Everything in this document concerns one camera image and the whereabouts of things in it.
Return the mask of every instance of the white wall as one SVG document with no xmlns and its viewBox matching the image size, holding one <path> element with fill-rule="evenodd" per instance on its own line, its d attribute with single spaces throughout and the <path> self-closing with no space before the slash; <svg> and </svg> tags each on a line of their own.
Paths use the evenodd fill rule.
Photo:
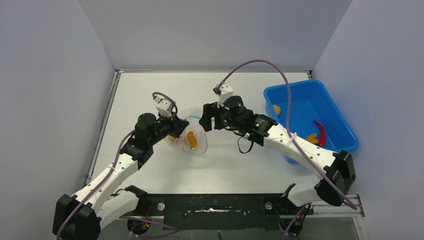
<svg viewBox="0 0 424 240">
<path fill-rule="evenodd" d="M 301 71 L 316 65 L 351 1 L 79 0 L 115 69 L 210 70 L 265 58 Z"/>
<path fill-rule="evenodd" d="M 48 240 L 83 185 L 114 70 L 77 0 L 0 2 L 0 239 Z"/>
<path fill-rule="evenodd" d="M 316 65 L 356 132 L 370 239 L 422 239 L 424 1 L 353 0 Z"/>
</svg>

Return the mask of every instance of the table surface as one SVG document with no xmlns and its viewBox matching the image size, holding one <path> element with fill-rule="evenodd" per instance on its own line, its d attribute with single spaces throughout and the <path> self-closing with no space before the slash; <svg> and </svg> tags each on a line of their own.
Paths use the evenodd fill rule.
<svg viewBox="0 0 424 240">
<path fill-rule="evenodd" d="M 202 108 L 218 97 L 212 91 L 224 77 L 222 72 L 122 73 L 104 131 L 93 177 L 110 164 L 122 138 L 134 129 L 139 115 L 157 114 L 152 92 L 173 98 L 180 111 Z M 306 73 L 287 73 L 289 82 L 308 79 Z M 279 73 L 234 73 L 227 83 L 254 113 L 266 114 L 264 89 L 280 85 Z M 253 146 L 239 153 L 238 136 L 224 130 L 207 133 L 208 149 L 191 155 L 161 141 L 153 147 L 150 160 L 122 187 L 137 186 L 151 194 L 282 193 L 292 183 L 307 183 L 316 177 L 300 164 L 289 164 L 281 153 Z M 249 145 L 242 142 L 241 147 Z"/>
</svg>

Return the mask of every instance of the red chili pepper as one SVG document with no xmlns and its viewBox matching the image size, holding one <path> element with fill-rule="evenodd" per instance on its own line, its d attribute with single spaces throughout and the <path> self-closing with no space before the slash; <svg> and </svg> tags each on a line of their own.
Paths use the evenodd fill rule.
<svg viewBox="0 0 424 240">
<path fill-rule="evenodd" d="M 315 120 L 313 122 L 318 126 L 319 132 L 321 133 L 321 136 L 319 137 L 318 146 L 324 148 L 324 146 L 326 145 L 326 131 L 324 130 L 324 127 L 321 125 L 321 123 Z"/>
</svg>

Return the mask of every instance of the screw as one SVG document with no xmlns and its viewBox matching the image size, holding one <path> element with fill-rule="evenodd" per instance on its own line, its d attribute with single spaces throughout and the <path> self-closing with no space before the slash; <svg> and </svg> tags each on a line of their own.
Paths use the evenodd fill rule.
<svg viewBox="0 0 424 240">
<path fill-rule="evenodd" d="M 266 210 L 271 210 L 271 209 L 273 209 L 273 204 L 272 204 L 272 203 L 270 203 L 270 202 L 265 203 L 265 209 L 266 209 Z"/>
<path fill-rule="evenodd" d="M 163 202 L 159 202 L 157 204 L 157 210 L 163 211 L 165 209 L 165 204 Z"/>
</svg>

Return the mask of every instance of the blue bin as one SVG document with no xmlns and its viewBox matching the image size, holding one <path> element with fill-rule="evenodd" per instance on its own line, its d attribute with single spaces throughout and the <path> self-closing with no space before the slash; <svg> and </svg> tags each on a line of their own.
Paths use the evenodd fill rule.
<svg viewBox="0 0 424 240">
<path fill-rule="evenodd" d="M 330 94 L 323 83 L 312 79 L 290 83 L 291 111 L 290 130 L 297 133 L 303 139 L 317 133 L 320 139 L 320 129 L 314 123 L 318 121 L 325 129 L 325 148 L 335 152 L 341 150 L 352 151 L 358 148 L 359 141 L 343 118 Z M 270 86 L 263 91 L 266 100 L 266 112 L 268 116 L 286 127 L 287 115 L 287 87 L 285 84 Z M 281 114 L 277 116 L 273 105 L 281 108 Z M 287 159 L 289 163 L 296 164 L 293 159 Z"/>
</svg>

